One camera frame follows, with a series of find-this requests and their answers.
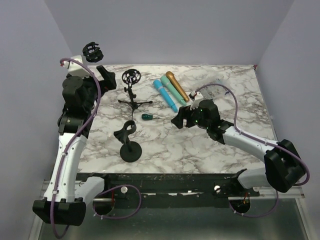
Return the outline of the gold microphone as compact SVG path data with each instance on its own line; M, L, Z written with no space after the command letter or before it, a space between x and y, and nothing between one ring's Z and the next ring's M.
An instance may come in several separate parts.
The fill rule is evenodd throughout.
M182 86L180 85L180 83L177 81L175 75L171 72L171 71L167 71L165 73L165 76L169 79L169 81L171 82L171 84L175 87L175 89L180 93L180 95L183 97L183 99L186 102L189 102L190 99L187 95L187 93L185 92L185 90L182 88Z

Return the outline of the black tripod microphone stand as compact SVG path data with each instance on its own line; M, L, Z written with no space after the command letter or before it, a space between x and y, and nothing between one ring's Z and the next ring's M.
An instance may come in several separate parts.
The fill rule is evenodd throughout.
M152 104L153 101L143 101L143 102L136 102L135 99L137 97L136 94L133 93L132 86L137 84L141 79L141 73L134 68L126 70L122 76L122 81L127 85L124 87L124 92L128 93L130 101L118 100L121 104L127 104L131 108L131 119L133 120L134 111L137 110L143 104Z

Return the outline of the mint green microphone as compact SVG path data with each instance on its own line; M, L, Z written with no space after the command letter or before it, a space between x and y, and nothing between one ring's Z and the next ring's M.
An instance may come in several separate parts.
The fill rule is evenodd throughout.
M181 96L181 94L176 90L176 88L173 86L173 84L170 82L170 80L165 76L160 77L160 81L164 87L168 89L168 91L172 94L172 96L182 105L186 106L187 103L184 100L184 98Z

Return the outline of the blue microphone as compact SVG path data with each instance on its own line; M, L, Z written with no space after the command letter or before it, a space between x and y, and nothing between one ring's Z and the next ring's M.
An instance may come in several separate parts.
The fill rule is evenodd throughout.
M168 106L175 112L178 112L178 108L165 90L164 86L162 85L161 81L159 79L155 79L153 81L154 88L161 94L164 101L168 104Z

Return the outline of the black clip microphone stand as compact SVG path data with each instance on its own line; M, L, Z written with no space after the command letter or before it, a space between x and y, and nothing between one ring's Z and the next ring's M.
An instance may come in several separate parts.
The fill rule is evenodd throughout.
M133 134L137 129L134 120L128 120L124 123L122 129L113 133L115 138L122 143L120 148L120 157L127 163L136 162L142 155L141 146L135 142L130 141L129 135Z

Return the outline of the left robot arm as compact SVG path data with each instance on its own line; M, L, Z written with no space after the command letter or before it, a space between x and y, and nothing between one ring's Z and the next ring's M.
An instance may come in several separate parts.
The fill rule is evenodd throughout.
M111 191L111 185L99 176L90 176L76 186L80 157L96 113L95 103L98 96L117 87L114 72L102 65L96 69L102 76L99 83L88 72L84 75L70 72L62 83L65 104L58 119L57 157L43 199L34 201L32 206L46 224L80 226L93 198L107 197Z

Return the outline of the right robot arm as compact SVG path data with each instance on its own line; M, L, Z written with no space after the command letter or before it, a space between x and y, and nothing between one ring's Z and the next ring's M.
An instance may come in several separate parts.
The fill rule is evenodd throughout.
M244 169L235 175L230 191L236 196L254 187L272 187L286 193L307 174L292 142L286 139L268 141L237 130L233 123L221 119L218 107L212 100L205 99L196 106L180 107L171 122L178 129L198 126L206 130L212 140L236 147L264 163L263 168Z

